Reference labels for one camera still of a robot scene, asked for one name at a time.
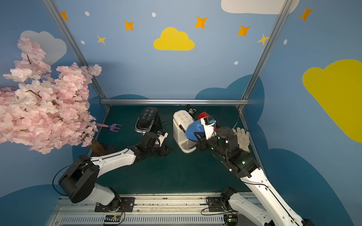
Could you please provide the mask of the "white coffee machine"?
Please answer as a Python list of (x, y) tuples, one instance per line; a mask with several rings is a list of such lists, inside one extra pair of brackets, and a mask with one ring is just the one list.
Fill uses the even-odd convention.
[(186, 129), (194, 122), (192, 116), (185, 110), (180, 110), (173, 115), (173, 137), (184, 153), (191, 153), (196, 150), (193, 141), (186, 138)]

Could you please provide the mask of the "blue grey cleaning cloth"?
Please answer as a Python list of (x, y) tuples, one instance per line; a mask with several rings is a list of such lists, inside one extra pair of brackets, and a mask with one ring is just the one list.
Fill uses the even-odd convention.
[(206, 137), (204, 125), (201, 120), (197, 120), (190, 124), (186, 129), (185, 136), (188, 140), (199, 142), (202, 138)]

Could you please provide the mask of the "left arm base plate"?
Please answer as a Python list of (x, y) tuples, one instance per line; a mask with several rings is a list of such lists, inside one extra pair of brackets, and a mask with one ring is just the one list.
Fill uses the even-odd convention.
[(96, 204), (95, 212), (132, 212), (135, 197), (115, 197), (108, 205)]

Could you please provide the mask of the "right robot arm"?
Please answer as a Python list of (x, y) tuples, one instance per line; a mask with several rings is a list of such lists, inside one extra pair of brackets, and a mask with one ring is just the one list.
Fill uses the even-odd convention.
[(228, 211), (240, 213), (258, 226), (312, 226), (313, 222), (298, 215), (279, 195), (267, 179), (257, 160), (238, 145), (229, 127), (205, 129), (195, 133), (201, 149), (211, 149), (229, 171), (243, 182), (262, 204), (259, 208), (235, 189), (221, 194)]

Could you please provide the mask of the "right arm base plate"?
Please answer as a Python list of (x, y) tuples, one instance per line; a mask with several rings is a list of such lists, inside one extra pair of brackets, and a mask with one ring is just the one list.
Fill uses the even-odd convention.
[(224, 212), (227, 210), (226, 203), (221, 197), (207, 197), (206, 203), (209, 212)]

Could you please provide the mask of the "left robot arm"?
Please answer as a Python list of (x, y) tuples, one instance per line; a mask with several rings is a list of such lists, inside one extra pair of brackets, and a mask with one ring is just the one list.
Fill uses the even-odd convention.
[(168, 133), (164, 130), (148, 132), (141, 142), (122, 151), (92, 158), (82, 155), (68, 167), (58, 184), (72, 203), (89, 200), (104, 206), (115, 204), (116, 192), (110, 187), (97, 184), (97, 179), (115, 169), (138, 163), (148, 156), (167, 156), (171, 150), (163, 144), (167, 137)]

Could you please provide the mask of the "black coffee machine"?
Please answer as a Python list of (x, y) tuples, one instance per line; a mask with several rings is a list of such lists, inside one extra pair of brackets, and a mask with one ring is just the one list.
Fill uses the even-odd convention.
[(135, 124), (135, 131), (140, 134), (146, 134), (148, 132), (156, 134), (162, 129), (158, 109), (155, 107), (144, 108)]

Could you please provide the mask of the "red coffee machine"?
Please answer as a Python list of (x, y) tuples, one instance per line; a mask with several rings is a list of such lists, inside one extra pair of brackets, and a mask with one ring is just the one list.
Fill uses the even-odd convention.
[(198, 116), (198, 120), (205, 118), (205, 117), (209, 117), (210, 115), (207, 112), (202, 112), (199, 116)]

